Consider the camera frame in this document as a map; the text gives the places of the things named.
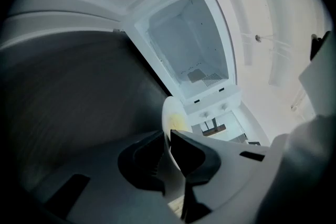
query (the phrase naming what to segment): white cabinet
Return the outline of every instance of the white cabinet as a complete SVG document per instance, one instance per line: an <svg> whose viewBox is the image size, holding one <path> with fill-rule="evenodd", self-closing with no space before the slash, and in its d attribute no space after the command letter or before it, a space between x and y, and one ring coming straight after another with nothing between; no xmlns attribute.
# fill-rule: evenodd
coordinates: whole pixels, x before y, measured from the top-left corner
<svg viewBox="0 0 336 224"><path fill-rule="evenodd" d="M10 20L21 25L23 13L25 22L43 23L31 24L29 33L11 24L6 46L62 31L123 29L194 124L240 103L232 42L216 0L17 0Z"/></svg>

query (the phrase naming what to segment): black rectangular slot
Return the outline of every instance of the black rectangular slot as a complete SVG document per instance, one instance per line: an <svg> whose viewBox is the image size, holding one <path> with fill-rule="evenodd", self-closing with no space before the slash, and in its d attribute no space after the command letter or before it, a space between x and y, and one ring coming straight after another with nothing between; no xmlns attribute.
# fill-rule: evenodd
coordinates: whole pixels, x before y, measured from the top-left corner
<svg viewBox="0 0 336 224"><path fill-rule="evenodd" d="M73 175L45 204L45 208L55 216L66 219L71 208L85 189L90 178Z"/></svg>
<svg viewBox="0 0 336 224"><path fill-rule="evenodd" d="M240 156L243 156L243 157L249 158L249 159L254 159L254 160L259 161L259 162L261 162L265 158L264 155L253 153L253 152L249 152L249 151L243 151L243 152L241 152Z"/></svg>

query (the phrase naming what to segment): perforated mesh screen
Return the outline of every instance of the perforated mesh screen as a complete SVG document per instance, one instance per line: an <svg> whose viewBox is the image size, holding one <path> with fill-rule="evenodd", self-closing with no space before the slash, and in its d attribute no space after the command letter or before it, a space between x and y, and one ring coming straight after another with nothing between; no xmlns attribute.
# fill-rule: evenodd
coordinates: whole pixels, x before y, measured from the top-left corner
<svg viewBox="0 0 336 224"><path fill-rule="evenodd" d="M213 73L209 76L206 76L204 79L202 79L203 82L205 83L205 85L207 85L207 87L211 86L212 84L215 84L216 82L219 82L222 80L222 78L217 75L216 73Z"/></svg>

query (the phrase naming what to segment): dark surface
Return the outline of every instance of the dark surface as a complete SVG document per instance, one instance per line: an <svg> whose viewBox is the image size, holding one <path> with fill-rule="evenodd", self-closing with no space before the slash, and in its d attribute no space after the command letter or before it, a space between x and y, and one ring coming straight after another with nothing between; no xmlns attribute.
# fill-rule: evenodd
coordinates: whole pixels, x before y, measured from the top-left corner
<svg viewBox="0 0 336 224"><path fill-rule="evenodd" d="M161 129L167 93L125 34L68 33L24 47L1 56L11 66L2 70L8 139L27 190L88 147Z"/></svg>

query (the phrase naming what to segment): vent grille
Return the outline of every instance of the vent grille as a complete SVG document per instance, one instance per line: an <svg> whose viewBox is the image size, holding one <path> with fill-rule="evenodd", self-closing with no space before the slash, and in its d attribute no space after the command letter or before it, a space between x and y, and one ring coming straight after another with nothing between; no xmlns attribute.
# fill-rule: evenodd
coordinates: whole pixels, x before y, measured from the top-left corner
<svg viewBox="0 0 336 224"><path fill-rule="evenodd" d="M202 80L203 80L203 82L205 83L205 85L206 85L207 87L209 87L209 86L211 86L212 84L215 84L215 83L221 81L222 78L221 78L219 75L217 75L216 73L213 73L213 74L211 74L211 75L209 75L209 76L206 76L206 77L205 77L204 79L202 79Z"/></svg>

